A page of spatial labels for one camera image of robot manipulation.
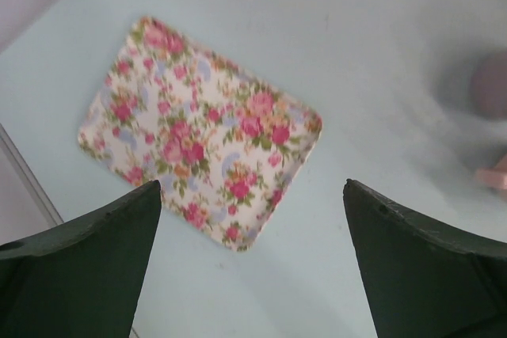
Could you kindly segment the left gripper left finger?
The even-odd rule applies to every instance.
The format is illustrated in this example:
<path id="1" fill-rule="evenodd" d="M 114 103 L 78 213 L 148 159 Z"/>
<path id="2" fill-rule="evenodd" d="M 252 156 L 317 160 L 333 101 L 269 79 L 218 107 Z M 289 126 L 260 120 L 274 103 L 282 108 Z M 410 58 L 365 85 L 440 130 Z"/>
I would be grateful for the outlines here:
<path id="1" fill-rule="evenodd" d="M 153 180 L 1 247 L 3 337 L 128 337 L 161 215 Z"/>

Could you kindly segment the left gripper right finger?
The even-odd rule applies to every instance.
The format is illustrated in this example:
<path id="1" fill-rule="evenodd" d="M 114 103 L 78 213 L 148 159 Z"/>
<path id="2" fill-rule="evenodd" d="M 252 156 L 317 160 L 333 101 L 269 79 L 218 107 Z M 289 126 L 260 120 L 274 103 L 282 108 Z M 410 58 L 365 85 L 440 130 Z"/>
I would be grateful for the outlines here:
<path id="1" fill-rule="evenodd" d="M 504 337 L 506 244 L 347 180 L 343 202 L 379 337 Z"/>

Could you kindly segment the pink mug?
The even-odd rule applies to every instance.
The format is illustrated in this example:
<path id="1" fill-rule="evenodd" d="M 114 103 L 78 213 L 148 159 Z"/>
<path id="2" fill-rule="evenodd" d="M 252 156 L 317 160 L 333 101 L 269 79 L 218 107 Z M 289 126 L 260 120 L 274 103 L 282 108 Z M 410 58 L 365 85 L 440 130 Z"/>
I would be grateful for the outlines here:
<path id="1" fill-rule="evenodd" d="M 506 156 L 504 156 L 494 167 L 478 169 L 475 172 L 477 180 L 490 188 L 499 191 L 506 190 Z"/>

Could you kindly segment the purple mug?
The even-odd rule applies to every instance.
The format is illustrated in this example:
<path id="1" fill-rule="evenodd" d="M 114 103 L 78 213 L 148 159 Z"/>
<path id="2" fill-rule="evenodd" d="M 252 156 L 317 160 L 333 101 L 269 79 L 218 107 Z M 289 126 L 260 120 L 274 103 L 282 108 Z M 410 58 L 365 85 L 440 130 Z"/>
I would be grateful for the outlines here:
<path id="1" fill-rule="evenodd" d="M 471 76 L 469 94 L 479 115 L 488 120 L 506 120 L 506 50 L 480 62 Z"/>

